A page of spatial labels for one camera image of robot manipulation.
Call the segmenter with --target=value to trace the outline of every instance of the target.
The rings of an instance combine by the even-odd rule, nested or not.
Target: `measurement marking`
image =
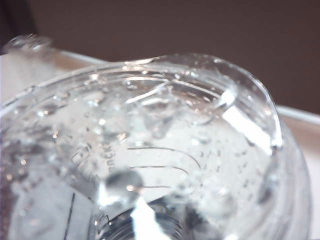
[[[147,149],[158,149],[158,150],[170,150],[170,151],[173,151],[173,152],[178,152],[178,153],[182,153],[182,154],[185,154],[187,155],[189,158],[191,158],[198,166],[199,169],[201,169],[201,166],[200,164],[198,163],[198,161],[193,157],[191,156],[190,154],[184,152],[184,151],[180,151],[180,150],[176,150],[176,149],[173,149],[173,148],[169,148],[169,147],[156,147],[156,146],[148,146],[148,147],[128,147],[127,150],[147,150]]]
[[[130,169],[137,169],[137,168],[138,169],[145,169],[145,168],[154,168],[154,169],[173,168],[173,169],[181,170],[181,171],[185,172],[187,175],[189,175],[186,170],[184,170],[184,169],[182,169],[180,167],[177,167],[177,166],[152,166],[151,165],[151,166],[131,166],[129,168]]]
[[[143,188],[146,189],[155,189],[155,188],[166,188],[166,189],[170,189],[170,186],[142,186]]]
[[[67,222],[67,224],[66,224],[66,229],[65,229],[65,233],[64,233],[64,238],[63,238],[63,240],[66,240],[66,239],[67,239],[68,230],[69,230],[69,225],[70,225],[70,220],[71,220],[71,214],[72,214],[72,208],[73,208],[74,202],[75,202],[75,197],[76,197],[76,194],[73,193],[73,194],[72,194],[72,200],[71,200],[71,206],[70,206],[70,210],[69,210],[68,222]]]

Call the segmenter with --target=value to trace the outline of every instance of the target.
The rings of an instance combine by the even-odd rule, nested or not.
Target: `brown wall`
[[[57,48],[119,61],[196,52],[256,75],[277,104],[320,114],[320,0],[28,0]]]

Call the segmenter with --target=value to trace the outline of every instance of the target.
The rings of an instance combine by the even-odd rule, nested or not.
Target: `transparent liquid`
[[[6,234],[138,238],[148,232],[131,216],[141,203],[153,210],[146,222],[159,239],[223,238],[259,198],[270,153],[232,124],[234,111],[250,119],[234,105],[233,90],[166,77],[92,74],[15,109],[1,133],[3,188],[15,199]]]

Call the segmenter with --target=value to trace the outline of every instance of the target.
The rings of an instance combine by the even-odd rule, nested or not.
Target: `measuring cup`
[[[4,239],[306,240],[308,172],[265,87],[217,57],[77,70],[6,102]]]

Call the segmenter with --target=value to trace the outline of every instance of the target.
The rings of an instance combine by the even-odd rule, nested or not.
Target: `white surface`
[[[54,53],[54,62],[56,75],[106,63],[96,58],[58,50]],[[17,66],[9,56],[0,56],[0,64],[1,103],[14,97],[23,89],[38,84],[34,79],[26,80],[21,74],[12,71]],[[313,224],[310,237],[311,239],[320,239],[320,116],[285,106],[279,106],[277,110],[280,117],[291,129],[304,154],[313,194]]]

